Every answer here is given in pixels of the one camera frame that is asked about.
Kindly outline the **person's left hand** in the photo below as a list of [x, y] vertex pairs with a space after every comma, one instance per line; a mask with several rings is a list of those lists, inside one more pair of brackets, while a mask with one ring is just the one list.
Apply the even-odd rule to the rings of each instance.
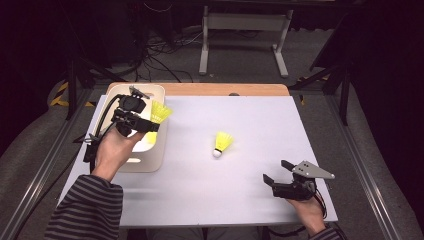
[[116, 128], [109, 130], [98, 147], [95, 168], [91, 174], [111, 181], [143, 137], [144, 133], [136, 132], [125, 137]]

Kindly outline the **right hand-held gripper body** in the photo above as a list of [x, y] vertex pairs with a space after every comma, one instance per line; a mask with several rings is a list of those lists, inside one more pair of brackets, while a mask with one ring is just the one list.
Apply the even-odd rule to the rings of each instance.
[[295, 165], [291, 183], [276, 183], [272, 185], [274, 197], [291, 199], [296, 201], [309, 200], [317, 193], [316, 178], [334, 179], [335, 175], [317, 165], [302, 161]]

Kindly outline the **black tripod stand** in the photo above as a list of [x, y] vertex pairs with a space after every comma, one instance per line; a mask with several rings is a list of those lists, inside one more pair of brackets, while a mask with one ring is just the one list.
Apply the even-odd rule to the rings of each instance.
[[80, 82], [84, 89], [93, 88], [95, 85], [94, 74], [95, 70], [103, 75], [106, 79], [111, 79], [113, 82], [124, 82], [124, 79], [118, 75], [108, 71], [106, 68], [83, 57], [71, 57], [67, 60], [67, 82], [68, 82], [68, 115], [67, 120], [70, 120], [77, 110], [77, 82]]

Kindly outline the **black metal stand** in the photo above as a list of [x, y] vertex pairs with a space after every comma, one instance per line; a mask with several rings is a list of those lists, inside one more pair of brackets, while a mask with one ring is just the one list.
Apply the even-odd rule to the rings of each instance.
[[321, 67], [322, 70], [309, 77], [300, 77], [294, 85], [288, 87], [289, 90], [301, 90], [327, 77], [326, 83], [322, 86], [322, 92], [325, 95], [333, 95], [338, 87], [341, 87], [339, 116], [345, 126], [347, 126], [350, 68], [352, 65], [354, 38], [354, 16], [346, 14], [342, 17], [310, 67], [310, 70], [315, 67]]

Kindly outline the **aluminium floor rail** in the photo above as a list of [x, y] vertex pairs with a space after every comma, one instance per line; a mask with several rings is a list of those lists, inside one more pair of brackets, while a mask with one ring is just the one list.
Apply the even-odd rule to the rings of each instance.
[[340, 116], [339, 108], [336, 99], [333, 96], [326, 96], [325, 100], [329, 109], [336, 121], [337, 127], [342, 135], [342, 138], [351, 155], [351, 162], [355, 172], [360, 180], [362, 188], [368, 202], [373, 210], [376, 220], [386, 240], [402, 240], [399, 232], [397, 231], [394, 222], [388, 212], [387, 205], [385, 204], [382, 194], [376, 185], [374, 178], [370, 175], [367, 167], [363, 162], [363, 158], [359, 152], [356, 141], [348, 126], [346, 126]]
[[55, 137], [46, 157], [36, 172], [34, 178], [26, 189], [26, 192], [19, 202], [15, 212], [10, 218], [4, 230], [0, 233], [0, 240], [15, 240], [25, 222], [29, 219], [31, 211], [36, 208], [38, 197], [57, 162], [57, 156], [61, 153], [64, 142], [70, 134], [71, 128], [75, 124], [81, 111], [84, 109], [86, 101], [89, 99], [92, 89], [83, 89], [77, 97], [74, 113], [68, 120], [64, 120], [58, 135]]

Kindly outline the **white metal stand frame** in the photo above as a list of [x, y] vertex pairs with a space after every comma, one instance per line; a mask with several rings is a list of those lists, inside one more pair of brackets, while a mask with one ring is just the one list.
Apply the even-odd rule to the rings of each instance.
[[209, 36], [210, 30], [248, 30], [248, 31], [273, 31], [280, 33], [280, 39], [272, 45], [280, 76], [289, 76], [283, 58], [283, 45], [292, 20], [293, 10], [288, 10], [283, 15], [240, 14], [240, 13], [212, 13], [205, 6], [202, 18], [202, 50], [199, 63], [199, 74], [206, 75], [208, 69]]

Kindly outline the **person's right hand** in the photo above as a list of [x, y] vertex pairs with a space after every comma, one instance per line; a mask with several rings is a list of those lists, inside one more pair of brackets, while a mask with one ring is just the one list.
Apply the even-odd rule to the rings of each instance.
[[310, 237], [326, 229], [321, 205], [315, 198], [305, 201], [288, 199]]

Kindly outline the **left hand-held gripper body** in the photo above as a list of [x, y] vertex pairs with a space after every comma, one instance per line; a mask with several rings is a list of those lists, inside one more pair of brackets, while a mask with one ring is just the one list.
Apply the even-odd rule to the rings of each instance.
[[139, 116], [139, 113], [146, 107], [144, 98], [148, 99], [148, 96], [134, 86], [130, 86], [129, 90], [129, 95], [118, 95], [119, 105], [114, 110], [111, 119], [119, 133], [125, 137], [133, 130], [146, 132], [150, 126], [148, 120]]

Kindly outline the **white plastic storage bin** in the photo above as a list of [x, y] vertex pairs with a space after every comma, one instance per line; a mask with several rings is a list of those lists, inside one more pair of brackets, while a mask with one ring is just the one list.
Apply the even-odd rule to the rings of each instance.
[[[112, 84], [104, 97], [104, 102], [99, 105], [97, 114], [92, 120], [84, 142], [87, 143], [87, 151], [84, 161], [90, 164], [90, 169], [94, 168], [94, 157], [96, 155], [97, 145], [102, 139], [102, 134], [116, 125], [111, 121], [114, 110], [119, 105], [118, 95], [129, 95], [129, 87], [134, 86], [148, 96], [144, 98], [146, 107], [139, 113], [143, 119], [150, 120], [152, 102], [158, 101], [165, 105], [165, 89], [155, 84]], [[160, 124], [155, 144], [149, 144], [144, 137], [139, 141], [132, 150], [127, 162], [119, 169], [120, 172], [131, 173], [148, 173], [158, 170], [163, 162], [168, 120], [164, 120]]]

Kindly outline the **white board sheet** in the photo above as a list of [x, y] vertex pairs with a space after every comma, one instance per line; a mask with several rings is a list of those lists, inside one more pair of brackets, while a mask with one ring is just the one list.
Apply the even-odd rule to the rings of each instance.
[[[124, 227], [201, 227], [295, 223], [293, 207], [263, 181], [291, 181], [281, 161], [316, 160], [290, 96], [169, 96], [161, 167], [119, 173]], [[233, 136], [219, 158], [218, 132]]]

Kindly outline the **yellow black hazard tape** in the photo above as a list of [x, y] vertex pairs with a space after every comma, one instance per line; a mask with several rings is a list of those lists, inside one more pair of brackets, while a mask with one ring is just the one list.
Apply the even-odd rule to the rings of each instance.
[[64, 107], [68, 107], [69, 106], [69, 102], [63, 99], [64, 93], [65, 91], [68, 89], [69, 84], [64, 81], [60, 87], [58, 88], [56, 94], [54, 95], [52, 101], [50, 102], [51, 106], [64, 106]]

